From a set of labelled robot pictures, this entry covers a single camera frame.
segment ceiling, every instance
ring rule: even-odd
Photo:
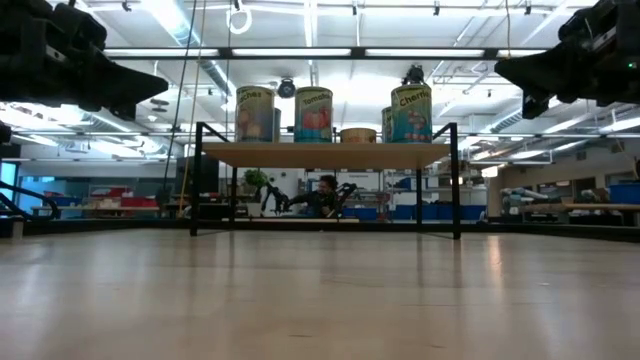
[[[251,13],[246,32],[233,34],[227,26],[227,0],[78,0],[77,6],[91,14],[108,31],[107,48],[176,47],[178,21],[195,18],[194,34],[208,47],[531,47],[550,48],[557,43],[557,30],[576,10],[596,0],[511,0],[509,16],[501,0],[440,0],[438,16],[433,16],[431,0],[244,0],[240,5]],[[532,11],[525,15],[526,6]],[[245,13],[235,14],[232,25],[241,28]],[[224,95],[220,82],[200,69],[196,61],[121,61],[122,65],[147,73],[157,73],[172,84],[157,96],[169,102],[163,113],[152,111],[149,101],[139,105],[135,124],[123,123],[109,114],[109,121],[124,124],[131,131],[166,131],[174,120],[188,130],[193,121],[206,121],[216,130],[233,132],[233,103]],[[494,62],[486,61],[389,61],[389,60],[216,60],[218,70],[229,79],[230,88],[245,85],[273,86],[282,78],[292,78],[297,87],[314,85],[334,92],[333,124],[338,130],[369,127],[380,131],[380,111],[390,105],[390,93],[411,65],[421,65],[433,89],[435,128],[457,122],[460,132],[487,132],[491,124],[517,112],[521,91],[492,72]],[[179,92],[184,71],[183,91]],[[179,111],[178,96],[181,96]],[[277,99],[283,111],[282,126],[293,125],[293,100]],[[514,121],[501,129],[505,133],[540,133],[575,117],[608,114],[613,108],[598,109],[593,103],[578,101],[559,104],[534,121]],[[610,118],[603,117],[600,124]],[[565,132],[580,131],[576,123]],[[33,125],[27,129],[46,129]],[[182,149],[181,138],[175,148]],[[473,142],[471,149],[508,146],[518,152],[532,140],[496,139]]]

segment shelf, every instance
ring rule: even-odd
[[[203,151],[233,167],[422,169],[447,156],[441,144],[205,143]]]

